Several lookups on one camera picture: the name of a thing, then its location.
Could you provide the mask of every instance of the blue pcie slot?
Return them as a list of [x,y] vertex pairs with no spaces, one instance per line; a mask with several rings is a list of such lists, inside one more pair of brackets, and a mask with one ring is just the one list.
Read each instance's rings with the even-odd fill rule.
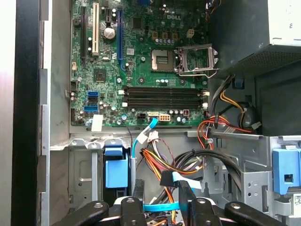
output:
[[97,106],[84,106],[85,112],[98,112]]
[[90,91],[90,92],[88,92],[88,97],[98,97],[98,92],[97,91]]
[[117,59],[121,70],[126,71],[123,67],[123,12],[122,9],[117,11]]

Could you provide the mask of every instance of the blue sata port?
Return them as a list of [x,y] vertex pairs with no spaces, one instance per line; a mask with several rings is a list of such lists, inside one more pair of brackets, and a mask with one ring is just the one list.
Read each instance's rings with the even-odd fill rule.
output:
[[84,106],[85,112],[98,112],[97,106]]
[[88,97],[98,97],[98,92],[97,91],[90,91],[90,92],[88,92]]

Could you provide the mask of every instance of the black pcie slot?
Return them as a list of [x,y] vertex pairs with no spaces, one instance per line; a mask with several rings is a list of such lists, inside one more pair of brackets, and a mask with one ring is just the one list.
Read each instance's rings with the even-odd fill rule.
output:
[[200,91],[198,89],[183,89],[183,88],[154,88],[154,87],[126,87],[124,88],[125,96],[180,96],[180,97],[198,97]]
[[87,8],[81,7],[80,57],[84,66],[86,66],[86,57],[87,57],[86,39],[87,39]]
[[153,99],[153,98],[128,98],[129,107],[162,107],[162,108],[199,108],[200,102],[191,99]]

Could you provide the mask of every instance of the blue drive latch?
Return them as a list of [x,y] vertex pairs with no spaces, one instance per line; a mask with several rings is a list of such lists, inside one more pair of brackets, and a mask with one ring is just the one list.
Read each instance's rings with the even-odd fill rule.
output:
[[288,188],[301,186],[301,149],[273,150],[274,192],[286,194]]
[[105,187],[128,187],[128,155],[123,153],[123,147],[111,145],[105,148],[104,154],[113,158],[105,161]]

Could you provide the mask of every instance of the ram slot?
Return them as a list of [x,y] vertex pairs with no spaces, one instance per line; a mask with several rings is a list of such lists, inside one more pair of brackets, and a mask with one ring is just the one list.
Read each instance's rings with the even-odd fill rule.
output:
[[125,96],[129,97],[195,97],[199,98],[198,89],[185,88],[155,88],[155,87],[125,87]]
[[155,98],[128,98],[127,106],[134,108],[180,108],[196,109],[201,107],[197,100],[190,99],[155,99]]
[[117,11],[117,59],[121,70],[123,67],[123,12],[121,9]]
[[81,7],[80,57],[84,66],[86,66],[86,57],[87,57],[86,32],[87,32],[87,8]]
[[99,36],[99,3],[93,3],[93,46],[92,55],[98,56],[98,36]]

